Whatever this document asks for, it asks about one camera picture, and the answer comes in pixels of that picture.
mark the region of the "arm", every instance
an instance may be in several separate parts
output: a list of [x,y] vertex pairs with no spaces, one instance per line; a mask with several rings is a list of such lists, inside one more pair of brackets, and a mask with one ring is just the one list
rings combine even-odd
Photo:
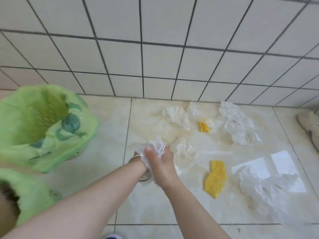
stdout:
[[135,158],[16,227],[3,239],[98,238],[146,171],[144,162]]
[[162,160],[146,148],[146,157],[152,166],[155,181],[169,198],[185,239],[230,239],[221,226],[210,216],[195,196],[178,178],[170,147],[165,148]]

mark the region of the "beige floor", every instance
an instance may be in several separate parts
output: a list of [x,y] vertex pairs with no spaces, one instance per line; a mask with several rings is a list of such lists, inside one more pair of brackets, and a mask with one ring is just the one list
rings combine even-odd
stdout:
[[[0,91],[0,97],[7,92]],[[187,102],[149,99],[83,96],[99,119],[97,136],[78,158],[62,163],[43,179],[52,189],[68,196],[127,163],[139,143],[157,135],[171,144],[186,137],[199,154],[197,163],[188,164],[176,156],[182,169],[181,180],[207,211],[234,238],[300,238],[294,229],[257,213],[250,198],[241,192],[234,168],[244,163],[257,164],[257,173],[268,177],[297,173],[299,179],[289,193],[288,212],[319,235],[319,154],[295,116],[305,109],[240,106],[257,127],[264,145],[239,146],[220,127],[200,133],[197,125],[184,130],[161,115],[171,105],[187,107]],[[219,104],[198,103],[200,109],[216,123],[222,123]],[[227,182],[217,199],[203,191],[210,160],[223,160]],[[101,238],[116,232],[124,238],[182,238],[173,209],[163,191],[154,182],[138,183],[129,198],[108,222]]]

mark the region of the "right hand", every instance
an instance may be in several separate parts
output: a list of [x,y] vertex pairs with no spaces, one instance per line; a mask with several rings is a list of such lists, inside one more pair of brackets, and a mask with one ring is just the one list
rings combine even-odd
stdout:
[[165,191],[180,181],[173,163],[174,153],[170,146],[165,147],[165,153],[159,159],[157,153],[149,147],[145,148],[145,155],[149,160],[156,183]]

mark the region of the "shoe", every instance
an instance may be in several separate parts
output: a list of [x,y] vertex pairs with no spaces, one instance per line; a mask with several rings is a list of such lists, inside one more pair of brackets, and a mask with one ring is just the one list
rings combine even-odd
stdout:
[[118,234],[111,234],[111,235],[108,235],[105,239],[123,239],[123,238]]
[[310,133],[311,141],[319,152],[319,110],[300,113],[297,121],[306,132]]

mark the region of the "gold bracelet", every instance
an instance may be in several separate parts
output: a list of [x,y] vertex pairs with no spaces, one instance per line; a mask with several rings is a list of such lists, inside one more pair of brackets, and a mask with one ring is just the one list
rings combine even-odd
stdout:
[[[140,155],[134,155],[133,157],[131,157],[131,159],[129,160],[129,162],[131,162],[132,159],[133,159],[133,158],[136,158],[136,157],[140,157]],[[144,181],[148,180],[151,176],[152,176],[152,174],[150,174],[150,176],[149,176],[147,179],[140,179],[139,182],[144,182]]]

